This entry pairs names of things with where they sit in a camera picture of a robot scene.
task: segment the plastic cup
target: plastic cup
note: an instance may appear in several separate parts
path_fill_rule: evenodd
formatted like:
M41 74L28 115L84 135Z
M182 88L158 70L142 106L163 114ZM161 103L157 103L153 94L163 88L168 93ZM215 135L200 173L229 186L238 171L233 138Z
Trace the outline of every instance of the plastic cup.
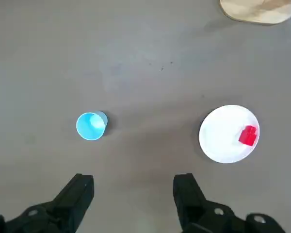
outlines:
M101 111L83 113L76 124L78 134L89 141L100 139L107 127L108 118Z

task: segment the gray floor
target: gray floor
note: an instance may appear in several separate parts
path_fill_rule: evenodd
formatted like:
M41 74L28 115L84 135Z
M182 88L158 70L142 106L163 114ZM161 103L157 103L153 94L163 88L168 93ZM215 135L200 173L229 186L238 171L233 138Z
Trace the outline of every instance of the gray floor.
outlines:
M240 104L261 126L239 163L198 149L199 121ZM111 130L82 140L77 117ZM0 0L0 213L52 199L77 173L96 196L79 232L177 233L172 179L291 232L291 19L232 21L217 0Z

